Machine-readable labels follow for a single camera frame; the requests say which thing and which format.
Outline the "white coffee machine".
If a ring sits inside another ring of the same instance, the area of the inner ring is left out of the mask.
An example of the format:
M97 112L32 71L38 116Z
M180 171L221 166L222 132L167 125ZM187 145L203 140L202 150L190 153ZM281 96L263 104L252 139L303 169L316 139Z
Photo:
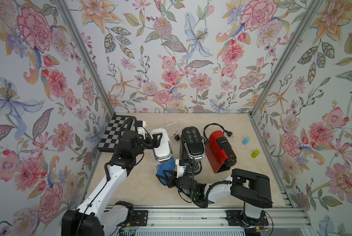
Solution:
M173 157L173 153L167 131L163 128L157 128L153 129L150 132L150 135L154 133L163 134L160 146L152 150L153 165L155 168L155 172L157 172L161 164L167 163L171 159L171 157Z

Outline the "blue microfiber cloth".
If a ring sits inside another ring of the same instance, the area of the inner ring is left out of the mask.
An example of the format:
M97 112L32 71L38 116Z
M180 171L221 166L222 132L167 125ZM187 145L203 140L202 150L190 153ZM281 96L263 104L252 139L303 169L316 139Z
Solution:
M171 176L171 172L176 168L175 159L171 157L171 159L164 164L161 164L156 173L156 177L161 182L162 185L167 185L168 179Z

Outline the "black coffee machine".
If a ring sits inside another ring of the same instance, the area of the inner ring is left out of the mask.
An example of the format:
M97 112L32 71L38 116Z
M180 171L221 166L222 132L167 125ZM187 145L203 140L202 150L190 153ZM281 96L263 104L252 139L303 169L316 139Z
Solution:
M206 157L206 149L198 128L186 127L182 130L179 166L188 174L198 175L202 171L201 160Z

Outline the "red coffee machine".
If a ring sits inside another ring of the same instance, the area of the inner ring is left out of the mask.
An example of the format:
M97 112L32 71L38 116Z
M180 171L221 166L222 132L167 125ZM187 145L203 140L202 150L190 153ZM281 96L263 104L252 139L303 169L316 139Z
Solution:
M214 131L209 136L206 157L215 174L229 171L237 164L237 156L222 131Z

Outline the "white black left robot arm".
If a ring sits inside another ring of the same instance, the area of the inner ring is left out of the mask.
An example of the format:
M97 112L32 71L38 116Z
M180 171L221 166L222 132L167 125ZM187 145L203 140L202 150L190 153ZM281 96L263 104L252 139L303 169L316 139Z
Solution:
M120 201L110 210L106 207L135 167L137 156L159 147L162 138L162 133L124 132L113 157L104 165L106 176L76 210L69 209L62 217L61 235L109 236L117 226L130 223L134 213L131 203Z

